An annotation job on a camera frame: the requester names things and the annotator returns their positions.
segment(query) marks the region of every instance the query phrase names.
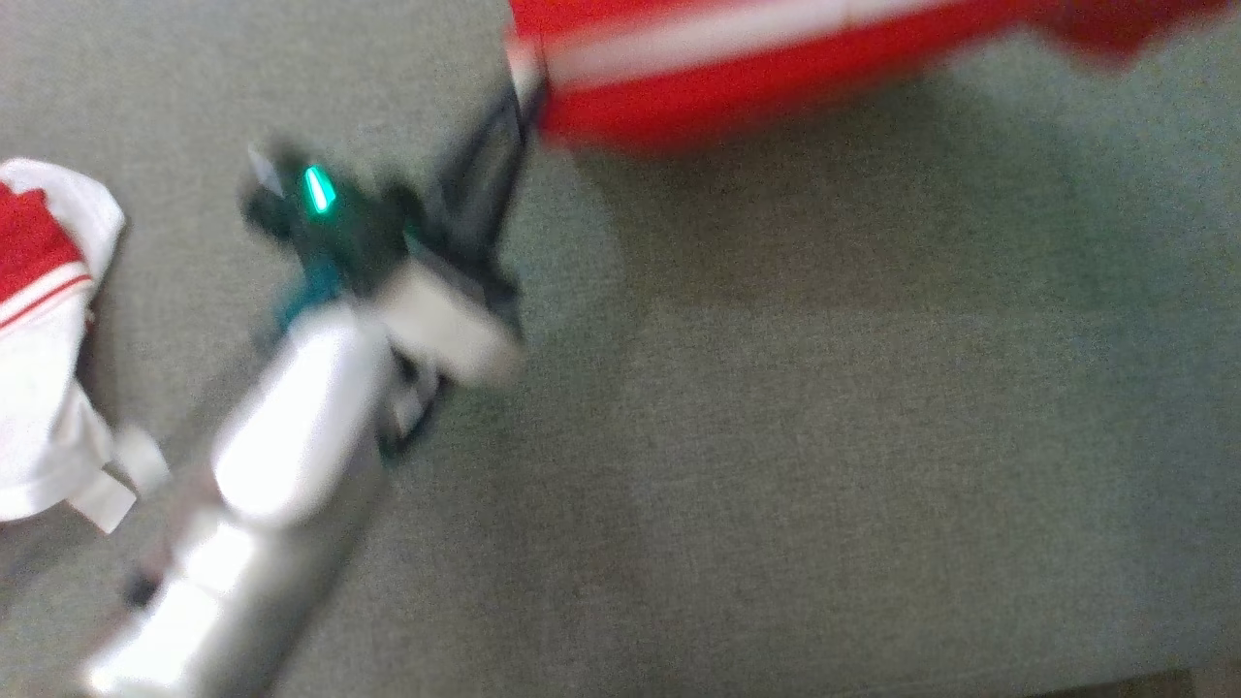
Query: green light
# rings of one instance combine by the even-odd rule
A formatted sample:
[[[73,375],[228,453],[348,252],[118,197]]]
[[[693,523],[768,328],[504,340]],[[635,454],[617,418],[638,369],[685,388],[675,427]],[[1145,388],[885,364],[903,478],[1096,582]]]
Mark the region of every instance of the green light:
[[[331,180],[319,165],[307,168],[303,179],[307,183],[307,190],[310,191],[310,202],[314,205],[315,212],[326,214],[333,201],[336,200],[336,189],[331,185]]]

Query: white cloth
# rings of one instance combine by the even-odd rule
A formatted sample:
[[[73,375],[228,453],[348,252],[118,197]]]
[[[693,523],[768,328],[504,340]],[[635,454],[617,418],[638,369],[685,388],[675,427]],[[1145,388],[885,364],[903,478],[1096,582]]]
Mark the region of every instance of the white cloth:
[[[102,184],[57,165],[9,160],[0,164],[0,183],[14,194],[42,189],[82,257],[0,299],[0,520],[68,501],[110,533],[135,497],[103,472],[115,443],[74,373],[88,304],[125,219]],[[148,488],[159,479],[150,472],[125,474]]]

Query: red fabric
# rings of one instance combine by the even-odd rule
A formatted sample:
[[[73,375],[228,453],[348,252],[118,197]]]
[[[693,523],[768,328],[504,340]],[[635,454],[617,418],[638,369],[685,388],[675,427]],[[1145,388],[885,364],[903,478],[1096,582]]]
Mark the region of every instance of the red fabric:
[[[602,22],[649,21],[725,0],[510,0],[516,36],[546,42]],[[1183,16],[1227,0],[961,0],[715,66],[586,91],[552,91],[544,130],[570,144],[663,152],[717,139],[805,104],[841,101],[1020,25],[1129,55]]]
[[[82,260],[73,240],[34,189],[14,195],[0,184],[0,303],[52,270]]]

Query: gray fabric surface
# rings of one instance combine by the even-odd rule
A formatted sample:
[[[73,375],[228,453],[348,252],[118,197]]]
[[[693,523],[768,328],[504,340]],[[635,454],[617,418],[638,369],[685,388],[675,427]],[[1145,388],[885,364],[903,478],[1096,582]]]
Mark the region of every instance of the gray fabric surface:
[[[104,414],[200,455],[292,273],[236,212],[246,145],[418,171],[505,21],[0,4],[0,154],[132,219]],[[1016,696],[1236,652],[1239,42],[1107,76],[1014,39],[692,158],[540,154],[526,378],[448,406],[280,694]],[[68,661],[160,509],[5,532],[0,692]]]

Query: robotic arm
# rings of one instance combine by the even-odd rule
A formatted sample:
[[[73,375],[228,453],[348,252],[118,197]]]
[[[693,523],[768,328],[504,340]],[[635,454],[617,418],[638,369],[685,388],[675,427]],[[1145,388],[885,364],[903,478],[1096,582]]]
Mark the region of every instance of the robotic arm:
[[[449,385],[503,384],[520,366],[495,250],[544,93],[517,76],[424,197],[400,183],[369,196],[292,148],[261,168],[246,215],[297,253],[305,283],[68,696],[268,691],[362,538],[386,465]]]

